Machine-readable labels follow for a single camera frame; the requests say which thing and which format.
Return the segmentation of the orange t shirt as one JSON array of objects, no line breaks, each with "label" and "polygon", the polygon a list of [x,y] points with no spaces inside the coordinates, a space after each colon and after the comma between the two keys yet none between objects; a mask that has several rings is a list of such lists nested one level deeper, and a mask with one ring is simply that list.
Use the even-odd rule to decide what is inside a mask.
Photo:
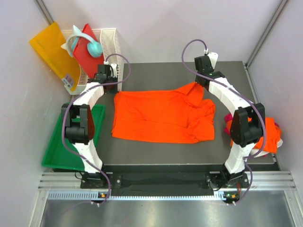
[{"label": "orange t shirt", "polygon": [[[269,153],[277,153],[277,143],[281,139],[282,130],[279,128],[279,125],[275,123],[275,119],[272,117],[265,118],[266,125],[266,144],[263,148],[263,151],[267,151]],[[259,142],[255,145],[254,148],[260,149],[263,143],[263,137],[259,140]]]},{"label": "orange t shirt", "polygon": [[177,144],[215,139],[215,104],[195,82],[174,90],[122,91],[114,107],[114,138]]}]

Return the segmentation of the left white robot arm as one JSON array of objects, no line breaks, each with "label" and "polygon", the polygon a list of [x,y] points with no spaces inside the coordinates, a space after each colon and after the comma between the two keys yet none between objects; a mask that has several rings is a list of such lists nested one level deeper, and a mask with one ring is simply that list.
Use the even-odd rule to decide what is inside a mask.
[{"label": "left white robot arm", "polygon": [[96,146],[94,145],[94,136],[96,126],[94,124],[92,109],[97,100],[107,91],[114,90],[116,84],[107,87],[104,83],[115,83],[118,81],[119,66],[115,63],[98,65],[97,73],[91,79],[88,79],[84,90],[80,93],[75,102],[68,109],[64,104],[61,108],[62,130],[64,138],[74,147],[74,153],[79,156],[84,164],[84,171],[93,174],[91,182],[96,187],[103,187],[107,183],[107,175],[100,172],[103,162],[98,157]]}]

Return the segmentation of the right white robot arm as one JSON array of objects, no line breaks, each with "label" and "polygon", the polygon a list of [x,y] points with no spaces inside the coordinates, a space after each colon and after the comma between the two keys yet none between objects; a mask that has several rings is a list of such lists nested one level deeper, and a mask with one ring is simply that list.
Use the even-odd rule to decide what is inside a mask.
[{"label": "right white robot arm", "polygon": [[196,82],[217,97],[232,114],[231,151],[215,181],[218,186],[232,187],[242,178],[252,149],[266,131],[265,107],[240,96],[221,72],[214,71],[216,60],[215,53],[195,58]]}]

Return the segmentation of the red folder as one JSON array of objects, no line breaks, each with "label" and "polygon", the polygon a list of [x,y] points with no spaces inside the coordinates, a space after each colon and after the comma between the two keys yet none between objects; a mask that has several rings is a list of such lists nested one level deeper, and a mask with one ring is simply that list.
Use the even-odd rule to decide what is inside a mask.
[{"label": "red folder", "polygon": [[[97,41],[97,38],[88,23],[83,27],[82,32],[90,35]],[[94,78],[98,65],[104,63],[104,55],[102,54],[100,57],[93,58],[87,50],[87,44],[88,41],[82,38],[79,41],[79,44],[76,46],[73,56],[82,69],[86,72],[88,77]]]}]

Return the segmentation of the white file organizer basket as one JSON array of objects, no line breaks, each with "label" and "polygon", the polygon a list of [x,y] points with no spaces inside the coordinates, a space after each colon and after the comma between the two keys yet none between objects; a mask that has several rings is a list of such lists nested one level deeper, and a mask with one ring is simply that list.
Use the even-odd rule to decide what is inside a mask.
[{"label": "white file organizer basket", "polygon": [[[103,46],[103,54],[104,57],[107,58],[108,55],[113,53],[121,54],[121,48],[119,43],[119,33],[116,28],[105,28],[105,29],[92,29],[95,37]],[[123,80],[123,73],[124,73],[124,64],[125,61],[123,58],[119,56],[112,56],[108,59],[110,64],[117,64],[118,65],[118,81]],[[70,95],[78,95],[80,94],[84,88],[86,87],[88,76],[86,72],[80,67],[80,78],[78,79],[78,84],[74,91],[71,91],[67,85],[64,87],[68,91]]]}]

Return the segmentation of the teal cat ear headphones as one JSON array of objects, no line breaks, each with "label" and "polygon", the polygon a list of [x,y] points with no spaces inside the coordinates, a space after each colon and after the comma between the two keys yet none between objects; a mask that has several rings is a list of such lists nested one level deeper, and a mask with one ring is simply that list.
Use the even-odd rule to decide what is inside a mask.
[{"label": "teal cat ear headphones", "polygon": [[78,27],[73,25],[72,34],[67,38],[66,42],[61,45],[61,48],[73,58],[73,52],[81,39],[88,41],[87,50],[93,58],[100,57],[103,53],[102,45],[93,39],[90,35],[82,32]]}]

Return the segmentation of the yellow folder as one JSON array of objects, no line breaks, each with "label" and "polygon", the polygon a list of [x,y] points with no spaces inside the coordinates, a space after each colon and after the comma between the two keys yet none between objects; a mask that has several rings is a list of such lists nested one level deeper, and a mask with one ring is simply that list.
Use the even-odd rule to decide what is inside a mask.
[{"label": "yellow folder", "polygon": [[56,22],[49,25],[29,41],[33,49],[63,81],[74,91],[80,78],[80,66],[61,46],[66,40]]}]

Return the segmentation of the green plastic tray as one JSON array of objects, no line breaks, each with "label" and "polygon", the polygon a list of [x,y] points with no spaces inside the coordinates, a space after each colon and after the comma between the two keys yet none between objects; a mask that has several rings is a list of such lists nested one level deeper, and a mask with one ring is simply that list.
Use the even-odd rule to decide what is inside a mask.
[{"label": "green plastic tray", "polygon": [[[98,146],[106,107],[95,105],[92,108],[92,117],[95,124],[94,145]],[[48,147],[42,160],[42,166],[54,169],[64,169],[71,171],[84,171],[84,163],[77,155],[67,151],[62,144],[62,116],[59,115],[53,134],[50,138]]]}]

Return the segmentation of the folded orange t shirt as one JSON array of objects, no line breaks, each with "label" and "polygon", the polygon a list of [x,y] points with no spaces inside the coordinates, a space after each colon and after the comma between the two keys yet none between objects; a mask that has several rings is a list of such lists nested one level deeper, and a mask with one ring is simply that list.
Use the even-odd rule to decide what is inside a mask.
[{"label": "folded orange t shirt", "polygon": [[[266,144],[263,148],[263,151],[267,151],[269,153],[277,153],[277,143],[281,139],[282,130],[279,128],[279,125],[275,123],[275,119],[272,117],[265,118],[266,125]],[[255,145],[254,148],[260,149],[263,143],[263,137],[259,140],[259,142]]]}]

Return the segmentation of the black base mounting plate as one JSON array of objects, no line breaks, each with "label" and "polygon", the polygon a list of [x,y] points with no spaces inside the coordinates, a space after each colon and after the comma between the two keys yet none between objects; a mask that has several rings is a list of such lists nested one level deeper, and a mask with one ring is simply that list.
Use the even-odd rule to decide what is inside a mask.
[{"label": "black base mounting plate", "polygon": [[81,174],[82,189],[106,190],[113,196],[200,196],[216,189],[238,192],[248,187],[246,173],[229,177],[223,165],[106,165],[106,176]]}]

